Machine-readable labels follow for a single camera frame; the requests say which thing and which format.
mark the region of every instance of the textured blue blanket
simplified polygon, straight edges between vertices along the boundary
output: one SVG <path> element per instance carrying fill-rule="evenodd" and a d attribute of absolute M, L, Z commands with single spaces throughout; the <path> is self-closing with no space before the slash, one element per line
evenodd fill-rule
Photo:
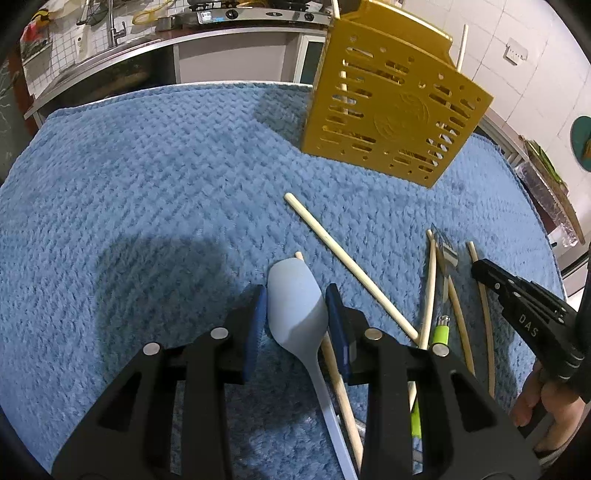
<path fill-rule="evenodd" d="M 324 290 L 408 342 L 289 208 L 293 192 L 417 327 L 425 229 L 460 254 L 454 274 L 476 373 L 486 343 L 465 241 L 561 294 L 550 246 L 495 147 L 473 136 L 435 187 L 311 157 L 297 145 L 310 91 L 175 86 L 54 113 L 0 189 L 0 404 L 50 468 L 75 425 L 146 342 L 191 342 L 302 250 Z M 532 354 L 500 318 L 497 398 L 507 407 Z M 461 354 L 452 329 L 452 348 Z M 365 418 L 366 391 L 350 388 Z M 340 478 L 304 368 L 263 335 L 255 375 L 229 388 L 238 478 Z"/>

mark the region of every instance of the finger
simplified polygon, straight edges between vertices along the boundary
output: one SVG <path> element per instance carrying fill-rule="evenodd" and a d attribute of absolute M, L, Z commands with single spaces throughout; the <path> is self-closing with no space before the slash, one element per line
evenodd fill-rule
<path fill-rule="evenodd" d="M 554 423 L 546 437 L 535 446 L 537 452 L 562 447 L 575 433 L 585 408 L 584 401 L 564 384 L 547 383 L 541 398 L 546 411 L 554 416 Z"/>
<path fill-rule="evenodd" d="M 511 409 L 511 420 L 516 427 L 524 427 L 531 421 L 533 408 L 540 401 L 542 384 L 539 369 L 535 368 L 529 374 L 523 385 L 523 390 Z"/>

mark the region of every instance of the wall tile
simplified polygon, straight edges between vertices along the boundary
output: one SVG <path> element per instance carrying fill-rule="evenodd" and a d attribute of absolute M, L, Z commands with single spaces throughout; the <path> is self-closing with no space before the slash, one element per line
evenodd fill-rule
<path fill-rule="evenodd" d="M 485 0 L 453 0 L 452 10 L 461 12 L 463 17 L 490 34 L 495 32 L 503 11 Z"/>
<path fill-rule="evenodd" d="M 503 119 L 507 120 L 517 105 L 521 95 L 506 81 L 484 65 L 480 65 L 474 81 L 495 97 L 491 108 Z"/>
<path fill-rule="evenodd" d="M 526 27 L 507 13 L 501 15 L 501 20 L 495 30 L 495 37 L 501 40 L 505 45 L 510 38 L 516 40 L 520 45 L 527 48 L 527 61 L 537 65 L 544 49 L 550 32 L 545 34 L 537 30 Z"/>
<path fill-rule="evenodd" d="M 553 23 L 544 57 L 546 61 L 551 61 L 556 69 L 566 69 L 582 80 L 587 78 L 589 61 L 573 34 L 559 18 Z"/>
<path fill-rule="evenodd" d="M 568 114 L 558 134 L 563 142 L 570 142 L 570 129 L 573 126 L 573 122 L 582 115 L 591 116 L 591 83 L 589 80 L 583 86 L 579 97 L 574 103 L 574 108 Z"/>
<path fill-rule="evenodd" d="M 449 10 L 452 7 L 453 0 L 428 0 L 433 5 Z"/>
<path fill-rule="evenodd" d="M 507 123 L 519 135 L 535 140 L 546 150 L 558 135 L 562 124 L 544 117 L 538 110 L 538 104 L 536 100 L 522 97 Z"/>
<path fill-rule="evenodd" d="M 554 20 L 559 18 L 545 0 L 506 0 L 504 11 L 542 34 L 549 32 Z"/>
<path fill-rule="evenodd" d="M 575 73 L 556 70 L 543 56 L 524 96 L 537 102 L 537 109 L 544 117 L 559 123 L 560 131 L 583 85 L 584 82 Z"/>
<path fill-rule="evenodd" d="M 443 29 L 443 24 L 447 17 L 446 9 L 438 7 L 427 0 L 407 0 L 404 4 L 404 9 Z"/>
<path fill-rule="evenodd" d="M 584 182 L 584 170 L 579 166 L 570 146 L 559 137 L 555 137 L 545 151 L 552 165 L 569 188 L 569 193 L 578 190 Z"/>
<path fill-rule="evenodd" d="M 466 53 L 470 54 L 474 59 L 481 61 L 491 43 L 492 34 L 483 30 L 481 27 L 474 24 L 474 22 L 466 19 L 466 17 L 462 15 L 462 12 L 455 9 L 447 14 L 443 29 L 453 37 L 454 45 L 459 47 L 462 42 L 464 24 L 468 24 L 470 27 L 468 30 Z"/>
<path fill-rule="evenodd" d="M 505 8 L 505 2 L 506 0 L 486 0 L 487 2 L 489 2 L 491 5 L 494 5 L 497 8 L 500 8 L 501 10 L 503 10 Z"/>
<path fill-rule="evenodd" d="M 535 65 L 530 61 L 513 65 L 503 57 L 505 50 L 506 45 L 498 38 L 493 38 L 482 59 L 482 64 L 505 79 L 517 92 L 523 94 L 534 75 Z"/>

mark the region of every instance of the kitchen counter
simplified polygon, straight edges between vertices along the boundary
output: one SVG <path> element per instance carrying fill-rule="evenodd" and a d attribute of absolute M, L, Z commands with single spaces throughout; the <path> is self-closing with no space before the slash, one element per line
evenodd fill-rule
<path fill-rule="evenodd" d="M 48 104 L 61 93 L 70 89 L 82 80 L 108 69 L 122 61 L 157 50 L 159 48 L 177 46 L 184 42 L 222 37 L 235 34 L 261 34 L 261 33 L 284 33 L 304 34 L 315 36 L 326 36 L 323 28 L 315 25 L 299 26 L 297 24 L 268 25 L 262 22 L 259 25 L 233 25 L 232 28 L 220 28 L 211 30 L 170 30 L 152 33 L 144 37 L 135 38 L 127 44 L 122 43 L 119 47 L 106 50 L 79 64 L 75 64 L 60 73 L 33 102 L 33 105 L 26 111 L 25 119 L 34 115 L 40 108 Z M 175 68 L 178 67 L 178 59 L 175 58 Z"/>

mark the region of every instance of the silicone spoon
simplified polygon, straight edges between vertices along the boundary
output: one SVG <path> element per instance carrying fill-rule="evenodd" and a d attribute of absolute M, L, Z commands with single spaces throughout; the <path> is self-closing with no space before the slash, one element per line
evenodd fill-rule
<path fill-rule="evenodd" d="M 328 328 L 328 314 L 320 287 L 306 263 L 288 258 L 271 267 L 267 292 L 271 334 L 308 370 L 343 476 L 345 480 L 357 480 L 318 365 L 318 348 Z"/>

